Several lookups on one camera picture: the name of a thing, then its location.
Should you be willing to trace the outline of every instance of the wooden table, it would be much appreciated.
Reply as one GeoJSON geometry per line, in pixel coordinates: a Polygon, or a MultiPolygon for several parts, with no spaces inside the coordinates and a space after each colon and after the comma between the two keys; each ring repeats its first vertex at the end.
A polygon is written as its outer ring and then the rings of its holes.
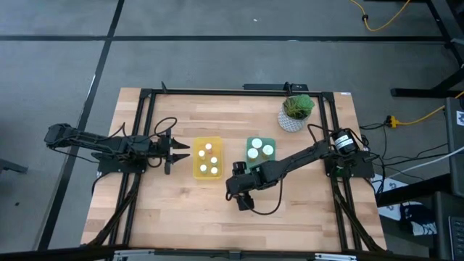
{"type": "MultiPolygon", "coordinates": [[[[110,133],[124,122],[126,132],[130,133],[139,93],[140,88],[121,89],[110,133]]],[[[359,132],[351,95],[334,95],[340,126],[359,132]]],[[[173,135],[181,143],[192,146],[196,137],[220,136],[225,147],[225,175],[218,181],[195,180],[192,157],[175,163],[170,175],[163,173],[163,167],[148,169],[141,179],[130,246],[340,251],[334,200],[322,160],[287,175],[281,207],[273,215],[240,212],[234,200],[225,200],[225,180],[231,175],[232,162],[244,160],[247,137],[274,138],[277,160],[312,145],[306,129],[287,133],[278,125],[277,115],[283,100],[283,97],[271,96],[157,95],[152,128],[162,118],[173,116],[178,118],[173,135]]],[[[321,125],[317,99],[314,102],[316,106],[308,122],[321,125]]],[[[331,126],[328,105],[326,111],[331,126]]],[[[168,125],[161,124],[159,130],[168,125]]],[[[314,131],[317,139],[323,138],[322,131],[314,131]]],[[[192,151],[188,149],[178,153],[192,151]]],[[[83,232],[83,243],[92,240],[115,211],[121,177],[122,174],[114,173],[97,183],[83,232]]],[[[351,185],[360,222],[377,244],[385,248],[372,188],[360,178],[352,179],[351,185]]],[[[255,209],[261,212],[272,210],[278,201],[278,187],[252,191],[255,209]]],[[[124,225],[125,217],[120,222],[117,243],[122,241],[124,225]]],[[[346,217],[345,226],[349,245],[353,247],[346,217]]]]}

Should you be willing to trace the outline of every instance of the potted plant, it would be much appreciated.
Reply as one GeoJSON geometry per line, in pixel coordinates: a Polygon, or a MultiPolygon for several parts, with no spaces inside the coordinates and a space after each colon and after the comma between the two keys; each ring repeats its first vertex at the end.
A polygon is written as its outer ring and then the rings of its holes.
{"type": "Polygon", "coordinates": [[[278,124],[285,131],[299,131],[305,126],[313,107],[314,102],[309,95],[300,94],[288,97],[283,102],[281,111],[278,113],[278,124]]]}

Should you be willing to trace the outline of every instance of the white pot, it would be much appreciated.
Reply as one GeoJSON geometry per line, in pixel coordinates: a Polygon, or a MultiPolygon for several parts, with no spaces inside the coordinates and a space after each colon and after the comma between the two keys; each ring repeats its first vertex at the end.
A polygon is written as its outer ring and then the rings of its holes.
{"type": "Polygon", "coordinates": [[[301,130],[306,125],[306,120],[308,119],[309,115],[303,120],[295,120],[290,118],[286,113],[285,109],[282,108],[281,111],[278,112],[278,124],[288,132],[297,132],[301,130]]]}

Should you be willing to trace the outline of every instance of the gray carpet floor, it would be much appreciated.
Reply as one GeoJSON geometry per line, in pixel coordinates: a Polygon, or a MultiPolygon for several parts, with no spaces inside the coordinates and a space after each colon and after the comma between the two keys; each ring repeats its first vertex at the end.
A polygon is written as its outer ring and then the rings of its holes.
{"type": "MultiPolygon", "coordinates": [[[[374,28],[402,6],[360,2],[374,28]]],[[[447,5],[434,3],[452,36],[459,36],[447,5]]],[[[117,0],[3,0],[0,35],[105,36],[116,5],[117,0]]],[[[375,35],[439,34],[427,6],[413,3],[390,27],[375,35]]],[[[135,35],[373,34],[361,23],[360,10],[348,0],[126,1],[116,36],[135,35]]],[[[0,41],[0,158],[29,167],[27,175],[5,172],[0,176],[0,252],[34,247],[64,159],[46,149],[44,135],[54,123],[76,125],[102,48],[102,41],[0,41]]],[[[457,63],[448,50],[427,43],[113,42],[86,130],[108,133],[119,88],[160,88],[162,80],[168,88],[239,89],[244,83],[306,83],[312,91],[351,92],[360,125],[381,122],[387,115],[408,121],[444,101],[392,98],[389,89],[430,88],[456,70],[457,63]]],[[[386,155],[414,155],[445,143],[444,124],[439,113],[419,125],[387,129],[386,155]]],[[[383,151],[381,129],[364,134],[373,151],[383,151]]],[[[81,150],[80,155],[89,153],[81,150]]],[[[443,161],[410,174],[430,178],[448,171],[443,161]]],[[[79,245],[95,173],[95,165],[76,162],[52,248],[79,245]]],[[[404,176],[398,179],[417,181],[404,176]]],[[[425,248],[402,239],[386,235],[386,240],[394,252],[427,255],[425,248]]]]}

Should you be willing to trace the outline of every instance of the white cable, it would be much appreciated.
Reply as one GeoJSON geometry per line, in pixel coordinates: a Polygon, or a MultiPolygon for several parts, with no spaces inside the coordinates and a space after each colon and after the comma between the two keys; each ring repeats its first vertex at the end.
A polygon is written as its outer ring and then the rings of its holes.
{"type": "Polygon", "coordinates": [[[429,161],[429,162],[426,162],[426,163],[419,164],[419,165],[414,166],[414,167],[410,167],[410,168],[408,168],[408,169],[406,169],[406,170],[402,170],[402,171],[400,171],[400,172],[398,172],[398,173],[395,173],[395,174],[393,174],[393,175],[388,176],[388,178],[393,178],[393,177],[396,176],[396,175],[405,173],[405,172],[410,171],[410,170],[414,170],[414,169],[416,169],[416,168],[418,168],[418,167],[423,167],[423,166],[426,166],[426,165],[429,165],[429,164],[438,162],[438,161],[440,161],[440,160],[446,159],[446,158],[448,158],[448,157],[451,157],[451,156],[454,155],[454,154],[457,154],[457,153],[461,152],[462,150],[464,150],[464,146],[461,147],[461,148],[459,148],[459,149],[457,149],[457,150],[455,150],[455,151],[453,151],[453,152],[451,152],[451,153],[449,153],[449,154],[447,154],[447,155],[444,155],[443,157],[440,157],[440,158],[438,158],[438,159],[434,159],[434,160],[429,161]]]}

